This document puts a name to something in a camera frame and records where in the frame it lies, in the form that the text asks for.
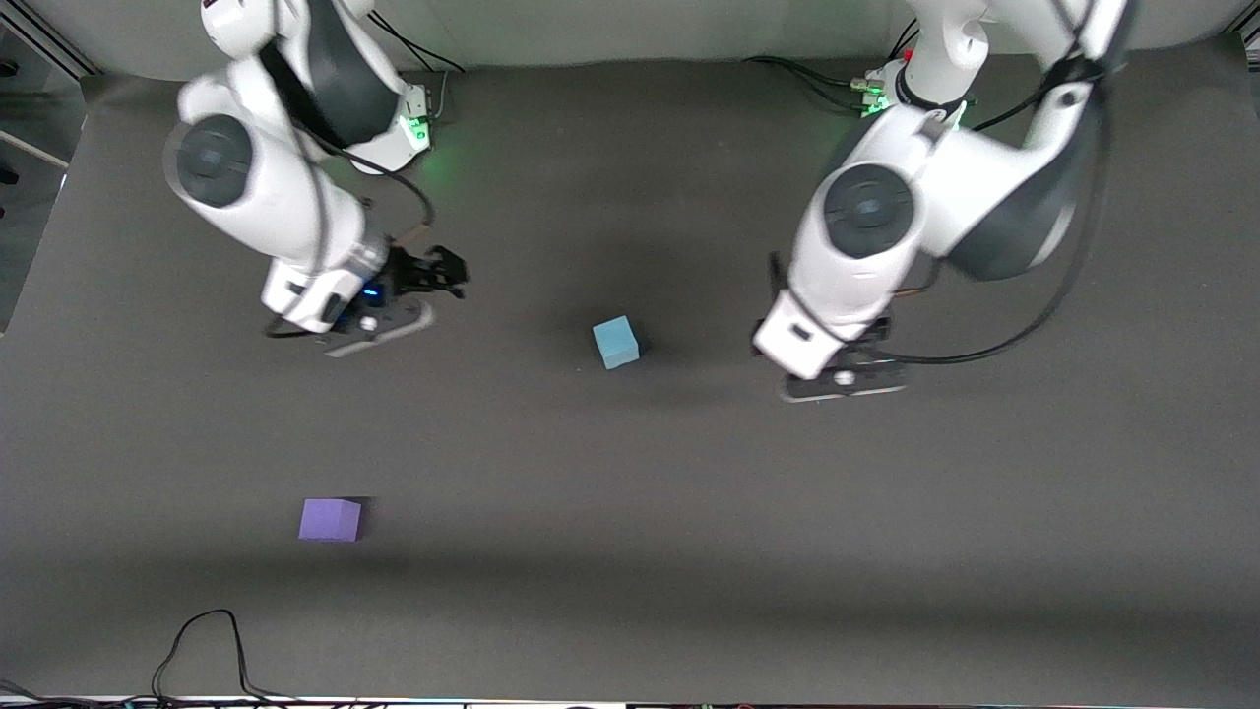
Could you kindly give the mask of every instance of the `white wall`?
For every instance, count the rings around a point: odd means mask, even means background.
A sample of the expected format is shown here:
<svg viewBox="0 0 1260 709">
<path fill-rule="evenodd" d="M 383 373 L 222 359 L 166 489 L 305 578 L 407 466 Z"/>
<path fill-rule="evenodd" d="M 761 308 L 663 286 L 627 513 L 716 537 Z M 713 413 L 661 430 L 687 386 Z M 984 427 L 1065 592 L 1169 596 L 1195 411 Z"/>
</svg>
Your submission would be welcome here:
<svg viewBox="0 0 1260 709">
<path fill-rule="evenodd" d="M 188 79 L 223 64 L 202 30 L 199 0 L 26 1 L 110 71 Z M 1212 34 L 1249 4 L 1139 1 L 1140 48 Z M 877 55 L 910 18 L 901 0 L 378 0 L 377 6 L 415 42 L 466 65 Z M 418 67 L 370 29 L 399 67 Z M 999 52 L 1022 50 L 1003 28 L 994 28 L 993 42 Z"/>
</svg>

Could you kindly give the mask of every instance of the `purple cube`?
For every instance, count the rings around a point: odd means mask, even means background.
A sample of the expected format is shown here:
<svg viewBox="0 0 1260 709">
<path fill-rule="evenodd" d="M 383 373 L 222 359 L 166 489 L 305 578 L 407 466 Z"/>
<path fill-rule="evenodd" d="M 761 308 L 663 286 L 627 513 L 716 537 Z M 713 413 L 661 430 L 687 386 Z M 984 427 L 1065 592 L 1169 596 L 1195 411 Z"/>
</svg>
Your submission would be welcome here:
<svg viewBox="0 0 1260 709">
<path fill-rule="evenodd" d="M 349 500 L 307 500 L 297 539 L 354 542 L 359 538 L 359 504 Z"/>
</svg>

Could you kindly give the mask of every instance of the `table surface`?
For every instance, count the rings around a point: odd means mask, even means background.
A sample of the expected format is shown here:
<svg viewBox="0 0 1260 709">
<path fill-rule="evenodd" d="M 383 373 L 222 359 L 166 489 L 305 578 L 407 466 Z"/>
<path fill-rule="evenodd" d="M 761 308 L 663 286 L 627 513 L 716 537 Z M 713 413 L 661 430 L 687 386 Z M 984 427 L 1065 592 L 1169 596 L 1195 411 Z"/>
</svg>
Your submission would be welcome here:
<svg viewBox="0 0 1260 709">
<path fill-rule="evenodd" d="M 1045 331 L 795 407 L 747 337 L 853 121 L 786 73 L 452 76 L 415 173 L 469 298 L 340 361 L 265 339 L 266 259 L 166 188 L 176 87 L 94 82 L 0 341 L 0 675 L 139 691 L 226 606 L 255 681 L 295 694 L 1254 706 L 1246 76 L 1236 38 L 1133 58 L 1096 251 Z M 973 118 L 1034 81 L 995 58 Z M 946 273 L 893 344 L 1008 335 L 1066 252 Z M 622 314 L 653 346 L 605 373 L 591 325 Z M 362 542 L 297 542 L 304 499 L 346 496 Z M 232 693 L 229 642 L 195 628 L 170 691 Z"/>
</svg>

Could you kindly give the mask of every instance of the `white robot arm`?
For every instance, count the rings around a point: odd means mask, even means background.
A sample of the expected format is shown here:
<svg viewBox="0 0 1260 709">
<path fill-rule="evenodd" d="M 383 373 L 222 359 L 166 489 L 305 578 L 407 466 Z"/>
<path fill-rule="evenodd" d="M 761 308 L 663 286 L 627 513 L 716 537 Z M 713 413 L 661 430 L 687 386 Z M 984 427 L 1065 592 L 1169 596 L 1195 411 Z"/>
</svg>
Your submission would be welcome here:
<svg viewBox="0 0 1260 709">
<path fill-rule="evenodd" d="M 864 118 L 837 150 L 753 335 L 756 350 L 789 373 L 790 400 L 900 389 L 896 364 L 871 368 L 863 382 L 853 358 L 882 337 L 916 253 L 998 280 L 1053 252 L 1097 150 L 1096 83 L 1123 62 L 1135 8 L 1130 0 L 910 3 L 922 39 L 908 64 L 885 68 L 896 72 L 893 105 Z M 1046 71 L 1021 149 L 955 130 L 988 54 L 980 19 L 1011 23 Z"/>
<path fill-rule="evenodd" d="M 461 296 L 466 280 L 462 261 L 441 247 L 423 259 L 394 246 L 315 164 L 334 151 L 373 170 L 396 169 L 357 152 L 388 140 L 407 112 L 408 86 L 355 23 L 370 6 L 203 3 L 207 29 L 236 60 L 180 91 L 183 122 L 166 150 L 175 193 L 272 257 L 263 303 L 304 331 L 341 335 L 329 349 L 334 356 L 427 325 L 427 305 L 402 296 Z"/>
</svg>

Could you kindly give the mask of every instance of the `light blue cube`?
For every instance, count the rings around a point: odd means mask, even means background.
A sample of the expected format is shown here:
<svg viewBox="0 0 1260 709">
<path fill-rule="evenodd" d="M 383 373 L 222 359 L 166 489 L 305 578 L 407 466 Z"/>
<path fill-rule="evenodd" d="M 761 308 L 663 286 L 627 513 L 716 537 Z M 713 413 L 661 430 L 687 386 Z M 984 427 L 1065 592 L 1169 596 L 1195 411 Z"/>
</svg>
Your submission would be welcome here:
<svg viewBox="0 0 1260 709">
<path fill-rule="evenodd" d="M 625 315 L 597 324 L 595 330 L 595 344 L 600 348 L 600 356 L 604 358 L 604 369 L 612 370 L 621 365 L 629 365 L 639 359 L 639 340 L 630 329 L 630 319 Z"/>
</svg>

